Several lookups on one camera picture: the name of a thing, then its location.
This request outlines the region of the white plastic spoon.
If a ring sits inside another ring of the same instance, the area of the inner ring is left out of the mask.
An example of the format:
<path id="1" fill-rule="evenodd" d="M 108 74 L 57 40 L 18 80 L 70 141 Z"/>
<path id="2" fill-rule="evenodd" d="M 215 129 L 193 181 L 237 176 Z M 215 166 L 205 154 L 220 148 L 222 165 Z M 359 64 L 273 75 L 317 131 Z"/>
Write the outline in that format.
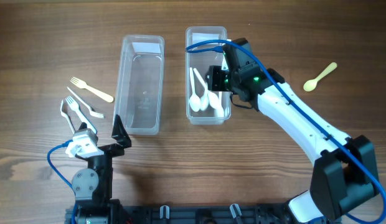
<path id="1" fill-rule="evenodd" d="M 204 94 L 200 98 L 200 110 L 205 111 L 209 106 L 209 99 L 208 99 L 208 86 L 206 82 L 202 82 L 202 85 L 204 87 Z"/>
<path id="2" fill-rule="evenodd" d="M 194 72 L 193 72 L 192 67 L 189 68 L 189 77 L 190 77 L 191 89 L 192 89 L 192 95 L 189 98 L 189 104 L 190 104 L 191 109 L 194 112 L 198 112 L 200 110 L 201 101 L 195 92 Z"/>
<path id="3" fill-rule="evenodd" d="M 193 68 L 193 72 L 201 84 L 202 82 L 205 82 L 204 79 L 202 78 L 202 75 L 199 73 L 199 71 L 196 68 Z M 208 90 L 208 99 L 209 99 L 209 106 L 211 106 L 215 110 L 216 117 L 223 117 L 224 109 L 222 107 L 222 101 L 218 97 L 218 95 Z"/>

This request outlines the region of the yellow plastic spoon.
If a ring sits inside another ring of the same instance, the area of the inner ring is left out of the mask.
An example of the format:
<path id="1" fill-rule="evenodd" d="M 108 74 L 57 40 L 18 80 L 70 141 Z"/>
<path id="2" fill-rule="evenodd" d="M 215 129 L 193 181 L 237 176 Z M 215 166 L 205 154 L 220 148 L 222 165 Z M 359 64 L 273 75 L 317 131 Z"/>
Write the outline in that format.
<path id="1" fill-rule="evenodd" d="M 324 78 L 326 75 L 331 73 L 333 70 L 335 70 L 336 68 L 337 68 L 337 63 L 336 62 L 330 63 L 316 78 L 308 80 L 303 85 L 304 91 L 306 91 L 306 92 L 313 91 L 316 88 L 318 82 L 322 78 Z"/>

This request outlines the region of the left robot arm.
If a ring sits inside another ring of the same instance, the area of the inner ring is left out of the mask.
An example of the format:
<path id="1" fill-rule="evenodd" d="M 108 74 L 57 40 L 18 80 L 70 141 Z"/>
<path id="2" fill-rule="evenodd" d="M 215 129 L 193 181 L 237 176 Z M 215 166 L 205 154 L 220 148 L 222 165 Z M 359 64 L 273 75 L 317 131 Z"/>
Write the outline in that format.
<path id="1" fill-rule="evenodd" d="M 123 156 L 131 139 L 119 115 L 113 120 L 111 137 L 116 141 L 97 146 L 98 137 L 86 124 L 81 124 L 66 148 L 69 157 L 87 162 L 72 179 L 75 205 L 66 210 L 65 223 L 132 223 L 132 217 L 120 200 L 112 198 L 114 157 Z"/>

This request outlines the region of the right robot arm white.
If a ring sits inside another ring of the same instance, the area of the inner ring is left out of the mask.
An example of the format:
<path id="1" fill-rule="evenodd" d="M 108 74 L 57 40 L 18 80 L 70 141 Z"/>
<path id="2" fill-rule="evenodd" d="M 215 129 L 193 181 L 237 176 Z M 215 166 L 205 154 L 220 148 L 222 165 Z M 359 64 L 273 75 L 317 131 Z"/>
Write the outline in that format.
<path id="1" fill-rule="evenodd" d="M 309 189 L 286 203 L 296 223 L 330 221 L 385 192 L 379 182 L 374 145 L 331 126 L 301 101 L 273 69 L 254 61 L 229 63 L 220 69 L 223 91 L 239 94 L 251 107 L 272 119 L 298 144 L 313 165 Z"/>

